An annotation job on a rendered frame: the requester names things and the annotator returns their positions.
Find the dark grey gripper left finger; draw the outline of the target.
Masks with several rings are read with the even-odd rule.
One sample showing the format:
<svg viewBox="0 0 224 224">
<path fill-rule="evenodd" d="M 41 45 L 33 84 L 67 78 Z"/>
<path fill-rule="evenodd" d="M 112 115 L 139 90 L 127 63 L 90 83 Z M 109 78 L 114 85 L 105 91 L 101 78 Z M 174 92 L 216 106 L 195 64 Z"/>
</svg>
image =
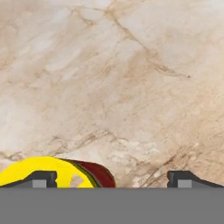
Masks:
<svg viewBox="0 0 224 224">
<path fill-rule="evenodd" d="M 56 171 L 34 171 L 22 180 L 1 185 L 1 188 L 56 188 L 56 179 Z"/>
</svg>

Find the yellow and red bowl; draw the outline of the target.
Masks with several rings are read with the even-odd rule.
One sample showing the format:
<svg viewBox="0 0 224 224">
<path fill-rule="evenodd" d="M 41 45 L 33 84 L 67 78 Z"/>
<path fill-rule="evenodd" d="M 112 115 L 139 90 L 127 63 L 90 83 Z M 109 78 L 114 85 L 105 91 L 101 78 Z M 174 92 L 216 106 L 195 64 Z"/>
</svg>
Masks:
<svg viewBox="0 0 224 224">
<path fill-rule="evenodd" d="M 113 175 L 103 165 L 56 157 L 28 157 L 9 165 L 0 172 L 0 187 L 22 180 L 35 171 L 56 171 L 58 188 L 70 188 L 72 180 L 77 188 L 116 187 Z"/>
</svg>

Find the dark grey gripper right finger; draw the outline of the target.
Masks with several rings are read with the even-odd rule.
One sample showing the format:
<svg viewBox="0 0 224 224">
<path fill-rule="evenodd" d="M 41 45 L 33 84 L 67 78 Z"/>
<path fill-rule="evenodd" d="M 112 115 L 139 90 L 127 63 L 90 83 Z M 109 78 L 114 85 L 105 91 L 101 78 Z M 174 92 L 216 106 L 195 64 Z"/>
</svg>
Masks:
<svg viewBox="0 0 224 224">
<path fill-rule="evenodd" d="M 167 178 L 168 188 L 224 188 L 224 185 L 218 185 L 201 179 L 191 171 L 168 171 Z"/>
</svg>

